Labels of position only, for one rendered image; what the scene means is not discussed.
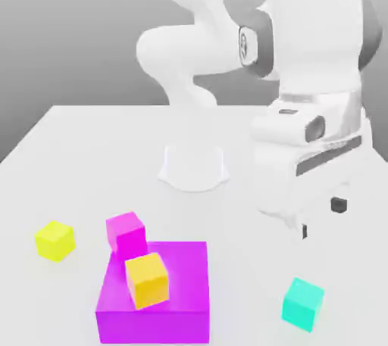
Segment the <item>small cyan cube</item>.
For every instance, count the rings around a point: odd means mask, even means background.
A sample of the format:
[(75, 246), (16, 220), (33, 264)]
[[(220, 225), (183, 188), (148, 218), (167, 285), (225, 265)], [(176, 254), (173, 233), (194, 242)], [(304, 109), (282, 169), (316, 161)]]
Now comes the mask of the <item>small cyan cube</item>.
[(283, 298), (281, 318), (312, 332), (321, 311), (324, 290), (300, 278), (294, 278)]

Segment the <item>large purple box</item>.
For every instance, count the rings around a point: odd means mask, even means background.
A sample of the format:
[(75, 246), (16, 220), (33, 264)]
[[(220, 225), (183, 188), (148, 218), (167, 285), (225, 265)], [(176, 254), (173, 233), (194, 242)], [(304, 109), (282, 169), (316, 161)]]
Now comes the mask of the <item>large purple box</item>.
[(167, 267), (170, 300), (137, 310), (124, 264), (111, 254), (95, 317), (102, 344), (207, 344), (210, 339), (205, 242), (149, 242)]

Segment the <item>small magenta cube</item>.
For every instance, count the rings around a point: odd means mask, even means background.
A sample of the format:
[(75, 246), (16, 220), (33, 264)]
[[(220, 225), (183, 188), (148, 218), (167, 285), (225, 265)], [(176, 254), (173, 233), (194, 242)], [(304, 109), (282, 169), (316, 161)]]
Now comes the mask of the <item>small magenta cube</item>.
[(108, 243), (121, 261), (146, 255), (146, 228), (134, 212), (121, 214), (105, 221)]

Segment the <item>small orange cube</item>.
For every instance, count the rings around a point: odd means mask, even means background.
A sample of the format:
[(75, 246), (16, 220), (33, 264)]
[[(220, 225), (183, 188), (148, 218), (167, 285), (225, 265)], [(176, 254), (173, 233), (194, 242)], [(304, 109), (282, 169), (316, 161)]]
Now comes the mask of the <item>small orange cube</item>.
[(158, 253), (126, 260), (125, 271), (130, 297), (137, 310), (169, 300), (169, 275)]

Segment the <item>small yellow cube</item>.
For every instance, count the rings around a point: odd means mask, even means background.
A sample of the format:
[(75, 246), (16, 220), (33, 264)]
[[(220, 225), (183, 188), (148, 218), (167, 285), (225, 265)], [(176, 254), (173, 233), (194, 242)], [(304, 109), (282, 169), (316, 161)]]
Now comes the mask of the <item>small yellow cube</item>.
[(54, 262), (62, 261), (76, 247), (71, 226), (51, 221), (34, 235), (38, 255)]

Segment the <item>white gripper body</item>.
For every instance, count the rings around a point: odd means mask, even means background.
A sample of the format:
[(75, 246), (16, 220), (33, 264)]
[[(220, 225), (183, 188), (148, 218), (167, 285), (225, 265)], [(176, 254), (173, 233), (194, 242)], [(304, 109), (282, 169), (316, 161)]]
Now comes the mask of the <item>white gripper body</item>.
[(289, 219), (358, 174), (373, 151), (369, 135), (324, 151), (260, 143), (255, 147), (255, 203), (263, 213)]

